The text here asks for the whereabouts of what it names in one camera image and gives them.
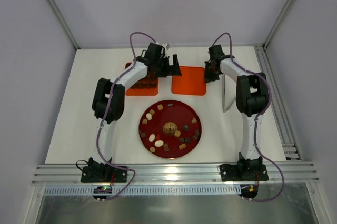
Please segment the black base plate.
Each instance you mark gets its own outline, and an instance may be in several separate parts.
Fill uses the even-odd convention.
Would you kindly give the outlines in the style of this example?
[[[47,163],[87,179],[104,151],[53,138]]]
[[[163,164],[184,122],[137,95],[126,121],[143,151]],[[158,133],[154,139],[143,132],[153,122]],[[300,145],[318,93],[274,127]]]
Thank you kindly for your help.
[[[111,166],[85,166],[81,175],[82,183],[125,183],[127,172]]]
[[[266,165],[258,168],[240,168],[239,165],[222,164],[219,166],[221,180],[226,181],[268,181]]]

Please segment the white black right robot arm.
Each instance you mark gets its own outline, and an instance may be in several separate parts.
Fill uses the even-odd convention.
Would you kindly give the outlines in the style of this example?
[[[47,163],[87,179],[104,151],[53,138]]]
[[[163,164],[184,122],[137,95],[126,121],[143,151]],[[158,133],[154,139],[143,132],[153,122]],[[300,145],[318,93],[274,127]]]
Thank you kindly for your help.
[[[242,116],[243,140],[236,164],[219,166],[222,181],[267,181],[266,166],[259,150],[261,120],[270,106],[269,88],[264,73],[254,73],[239,65],[232,55],[223,53],[221,45],[209,47],[205,62],[207,83],[227,75],[236,83],[235,103]]]

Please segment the white oval chocolate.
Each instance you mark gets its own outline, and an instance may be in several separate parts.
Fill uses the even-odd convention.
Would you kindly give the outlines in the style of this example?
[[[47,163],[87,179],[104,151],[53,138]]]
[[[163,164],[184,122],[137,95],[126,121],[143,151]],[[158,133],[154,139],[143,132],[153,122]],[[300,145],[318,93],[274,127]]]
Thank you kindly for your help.
[[[155,147],[161,147],[163,146],[164,142],[162,140],[158,140],[154,143]]]

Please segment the brown rectangular chocolate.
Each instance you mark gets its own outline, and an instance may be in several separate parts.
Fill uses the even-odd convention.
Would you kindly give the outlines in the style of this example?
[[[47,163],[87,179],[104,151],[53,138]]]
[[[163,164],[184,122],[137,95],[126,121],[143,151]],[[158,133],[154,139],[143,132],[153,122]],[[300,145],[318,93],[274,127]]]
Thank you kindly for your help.
[[[165,152],[170,151],[168,144],[164,144],[163,149],[164,149]]]

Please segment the cream round chocolate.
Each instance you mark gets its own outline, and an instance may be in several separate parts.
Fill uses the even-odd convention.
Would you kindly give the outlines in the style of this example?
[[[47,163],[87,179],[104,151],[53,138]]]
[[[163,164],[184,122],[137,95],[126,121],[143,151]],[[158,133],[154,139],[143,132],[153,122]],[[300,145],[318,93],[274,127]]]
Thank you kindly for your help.
[[[151,119],[152,119],[152,114],[147,113],[147,114],[146,114],[146,119],[147,119],[147,120],[151,120]]]

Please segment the tan scalloped round chocolate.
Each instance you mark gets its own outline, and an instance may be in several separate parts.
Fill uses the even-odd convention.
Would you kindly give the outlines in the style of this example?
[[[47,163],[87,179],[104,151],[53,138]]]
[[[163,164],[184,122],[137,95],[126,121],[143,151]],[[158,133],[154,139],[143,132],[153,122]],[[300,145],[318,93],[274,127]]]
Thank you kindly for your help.
[[[181,135],[181,132],[180,132],[180,131],[178,131],[178,130],[175,131],[175,133],[174,133],[174,136],[175,136],[175,137],[179,137],[180,135]]]

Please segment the tan bar chocolate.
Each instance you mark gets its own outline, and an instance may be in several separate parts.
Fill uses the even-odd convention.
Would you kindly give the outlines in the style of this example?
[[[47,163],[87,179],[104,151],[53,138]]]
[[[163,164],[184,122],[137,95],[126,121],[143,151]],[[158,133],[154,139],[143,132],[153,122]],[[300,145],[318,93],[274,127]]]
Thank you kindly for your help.
[[[184,149],[185,147],[186,147],[185,144],[181,144],[181,145],[179,145],[179,150]]]

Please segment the orange compartment chocolate box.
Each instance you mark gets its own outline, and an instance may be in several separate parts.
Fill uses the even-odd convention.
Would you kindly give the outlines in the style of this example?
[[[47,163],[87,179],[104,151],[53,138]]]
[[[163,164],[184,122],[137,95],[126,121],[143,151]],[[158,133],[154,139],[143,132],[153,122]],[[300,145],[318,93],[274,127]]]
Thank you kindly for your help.
[[[137,63],[133,70],[122,77],[122,80],[127,96],[156,96],[158,94],[158,78],[142,64]]]

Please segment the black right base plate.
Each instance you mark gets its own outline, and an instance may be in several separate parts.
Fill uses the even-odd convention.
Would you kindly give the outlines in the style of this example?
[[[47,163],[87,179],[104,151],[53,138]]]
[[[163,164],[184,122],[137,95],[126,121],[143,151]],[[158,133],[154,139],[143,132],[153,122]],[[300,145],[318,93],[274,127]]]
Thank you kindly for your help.
[[[266,165],[258,168],[240,168],[239,165],[222,164],[219,166],[221,180],[226,181],[268,181]]]

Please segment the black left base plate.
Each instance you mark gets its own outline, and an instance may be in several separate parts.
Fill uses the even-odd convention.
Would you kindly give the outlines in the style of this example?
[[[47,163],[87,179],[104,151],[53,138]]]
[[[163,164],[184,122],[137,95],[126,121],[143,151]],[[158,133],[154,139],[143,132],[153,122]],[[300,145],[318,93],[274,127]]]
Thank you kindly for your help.
[[[82,183],[125,183],[127,172],[111,166],[85,166],[81,175]]]

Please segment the round red plate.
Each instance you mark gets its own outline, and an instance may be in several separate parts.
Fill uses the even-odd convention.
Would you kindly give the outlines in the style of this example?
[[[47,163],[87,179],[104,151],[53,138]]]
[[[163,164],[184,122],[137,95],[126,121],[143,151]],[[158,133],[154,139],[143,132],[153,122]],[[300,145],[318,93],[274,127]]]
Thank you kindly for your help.
[[[157,106],[159,104],[163,106],[162,110],[158,110]],[[147,124],[142,124],[143,119],[146,119],[147,113],[152,114],[152,119],[147,120]],[[193,118],[197,120],[197,123],[191,123]],[[183,131],[184,125],[189,126],[189,131]],[[197,135],[198,140],[194,140],[193,136],[196,135],[195,131],[197,129],[200,134]],[[179,137],[174,136],[177,130],[181,132]],[[141,137],[143,132],[146,133],[146,137]],[[151,134],[160,135],[160,140],[164,144],[168,144],[170,151],[165,152],[163,146],[155,147],[154,143],[157,140],[149,142],[148,138]],[[138,124],[138,135],[146,150],[150,152],[151,147],[155,148],[155,152],[150,152],[151,154],[164,159],[176,159],[189,154],[196,148],[202,136],[202,123],[196,111],[186,103],[178,100],[161,100],[150,105],[141,115]],[[180,142],[180,137],[190,138],[190,143]],[[181,144],[185,144],[186,147],[179,150],[179,145]]]

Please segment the orange box lid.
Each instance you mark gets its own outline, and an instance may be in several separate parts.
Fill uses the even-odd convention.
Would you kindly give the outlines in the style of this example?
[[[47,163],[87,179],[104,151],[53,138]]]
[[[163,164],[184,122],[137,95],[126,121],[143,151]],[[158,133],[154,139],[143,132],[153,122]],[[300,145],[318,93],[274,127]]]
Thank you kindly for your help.
[[[172,77],[171,92],[179,95],[203,96],[206,94],[202,67],[180,66],[181,76]]]

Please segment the dark striped square chocolate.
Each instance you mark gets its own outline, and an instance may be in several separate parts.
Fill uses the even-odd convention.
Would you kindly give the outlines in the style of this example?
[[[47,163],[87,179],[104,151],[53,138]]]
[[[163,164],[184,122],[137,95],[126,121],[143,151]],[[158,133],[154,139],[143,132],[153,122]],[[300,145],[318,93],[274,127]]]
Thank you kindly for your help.
[[[184,143],[189,144],[190,143],[190,138],[188,138],[188,137],[184,138]]]

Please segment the metal tongs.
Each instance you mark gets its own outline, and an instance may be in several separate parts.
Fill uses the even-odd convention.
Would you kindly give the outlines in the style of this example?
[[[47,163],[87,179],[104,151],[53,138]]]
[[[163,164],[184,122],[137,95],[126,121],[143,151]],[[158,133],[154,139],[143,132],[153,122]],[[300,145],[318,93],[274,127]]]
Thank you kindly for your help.
[[[225,113],[235,102],[236,83],[229,77],[229,75],[224,75],[222,87],[222,109]]]

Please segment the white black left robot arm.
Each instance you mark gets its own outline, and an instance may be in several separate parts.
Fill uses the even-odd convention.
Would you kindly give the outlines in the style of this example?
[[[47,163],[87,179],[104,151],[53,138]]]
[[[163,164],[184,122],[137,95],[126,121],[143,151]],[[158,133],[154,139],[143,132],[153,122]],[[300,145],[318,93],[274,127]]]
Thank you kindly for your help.
[[[100,120],[96,136],[95,150],[83,168],[81,182],[126,182],[127,166],[112,164],[110,151],[111,135],[117,121],[125,108],[125,94],[137,81],[148,74],[157,78],[181,76],[177,54],[172,56],[173,64],[167,54],[167,45],[149,43],[145,54],[134,56],[131,64],[119,76],[97,82],[92,110],[96,119]]]

